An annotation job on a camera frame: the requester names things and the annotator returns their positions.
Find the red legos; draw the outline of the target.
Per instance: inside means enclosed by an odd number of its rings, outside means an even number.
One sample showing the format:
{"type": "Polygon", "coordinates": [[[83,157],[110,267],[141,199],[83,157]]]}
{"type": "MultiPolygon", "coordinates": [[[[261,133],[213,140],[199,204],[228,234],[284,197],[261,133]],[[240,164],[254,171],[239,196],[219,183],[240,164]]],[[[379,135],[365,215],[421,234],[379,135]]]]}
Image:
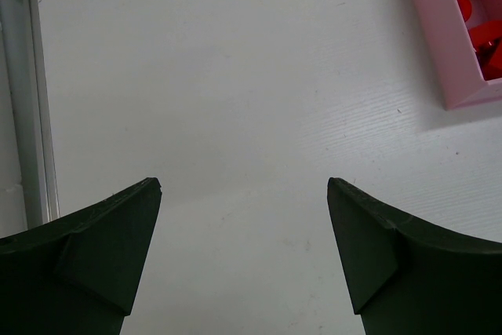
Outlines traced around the red legos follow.
{"type": "Polygon", "coordinates": [[[457,0],[457,4],[483,78],[501,78],[501,18],[490,14],[488,0],[457,0]]]}

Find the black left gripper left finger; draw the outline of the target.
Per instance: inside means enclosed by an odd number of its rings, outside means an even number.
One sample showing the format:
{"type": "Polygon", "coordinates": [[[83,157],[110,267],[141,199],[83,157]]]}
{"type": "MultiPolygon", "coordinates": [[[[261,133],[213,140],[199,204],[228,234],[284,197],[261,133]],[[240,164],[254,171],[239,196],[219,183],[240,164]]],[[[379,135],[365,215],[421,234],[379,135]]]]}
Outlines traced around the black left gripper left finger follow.
{"type": "Polygon", "coordinates": [[[133,310],[162,198],[146,178],[1,240],[3,334],[118,334],[133,310]]]}

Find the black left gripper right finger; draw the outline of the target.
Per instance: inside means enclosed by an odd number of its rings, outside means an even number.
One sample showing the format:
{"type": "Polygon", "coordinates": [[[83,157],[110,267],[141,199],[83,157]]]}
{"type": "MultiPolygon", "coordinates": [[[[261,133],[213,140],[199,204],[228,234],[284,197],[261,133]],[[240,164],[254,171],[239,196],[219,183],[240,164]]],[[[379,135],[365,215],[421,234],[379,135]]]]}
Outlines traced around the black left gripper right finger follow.
{"type": "Polygon", "coordinates": [[[353,311],[367,334],[498,334],[501,245],[327,184],[353,311]]]}

